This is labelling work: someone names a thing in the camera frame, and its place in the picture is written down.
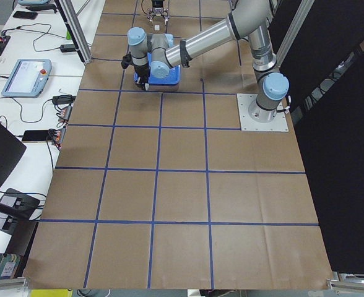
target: blue device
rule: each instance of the blue device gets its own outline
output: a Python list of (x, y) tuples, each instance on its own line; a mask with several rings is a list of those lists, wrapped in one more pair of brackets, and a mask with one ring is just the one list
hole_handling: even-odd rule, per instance
[(7, 80), (2, 96), (37, 97), (43, 91), (51, 71), (49, 59), (19, 59)]
[(19, 0), (22, 6), (48, 4), (50, 0)]

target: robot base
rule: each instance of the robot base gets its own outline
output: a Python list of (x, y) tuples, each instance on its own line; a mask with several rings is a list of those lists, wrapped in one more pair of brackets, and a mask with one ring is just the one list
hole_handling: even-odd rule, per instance
[(241, 131), (253, 132), (288, 132), (287, 119), (284, 113), (277, 113), (269, 123), (255, 121), (248, 113), (248, 107), (256, 99), (257, 94), (237, 94), (238, 113), (240, 115)]

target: robotic arm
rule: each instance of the robotic arm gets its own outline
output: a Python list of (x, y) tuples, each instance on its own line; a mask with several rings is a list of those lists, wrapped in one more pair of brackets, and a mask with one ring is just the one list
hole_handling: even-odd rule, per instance
[[(195, 57), (230, 40), (248, 37), (259, 84), (258, 97), (249, 107), (249, 113), (255, 120), (267, 123), (275, 116), (289, 88), (287, 78), (275, 67), (277, 58), (266, 27), (268, 11), (268, 0), (238, 0), (225, 19), (192, 38), (181, 40), (176, 46), (171, 46), (166, 34), (147, 35), (142, 28), (132, 28), (128, 31), (131, 52), (123, 57), (122, 67), (133, 65), (139, 85), (147, 90), (150, 75), (164, 78), (172, 67), (180, 64), (189, 67)], [(152, 53), (150, 67), (147, 53)]]

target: black phone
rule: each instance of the black phone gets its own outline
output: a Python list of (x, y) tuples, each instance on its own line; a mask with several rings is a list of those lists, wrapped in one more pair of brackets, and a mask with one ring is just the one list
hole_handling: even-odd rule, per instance
[(22, 136), (22, 142), (46, 142), (51, 141), (48, 130), (26, 130)]
[(28, 20), (34, 20), (38, 16), (37, 12), (30, 12), (30, 11), (16, 11), (13, 14), (13, 17), (17, 19), (28, 19)]

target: grid pattern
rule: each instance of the grid pattern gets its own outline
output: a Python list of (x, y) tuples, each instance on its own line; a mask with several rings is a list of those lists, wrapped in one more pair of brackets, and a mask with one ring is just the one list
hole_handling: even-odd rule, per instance
[[(289, 133), (239, 128), (235, 94), (256, 88), (247, 44), (193, 60), (177, 92), (139, 91), (119, 66), (128, 29), (152, 31), (134, 4), (105, 3), (25, 271), (32, 286), (324, 287), (331, 270), (290, 119)], [(180, 15), (167, 30), (187, 38), (229, 7), (171, 0)]]

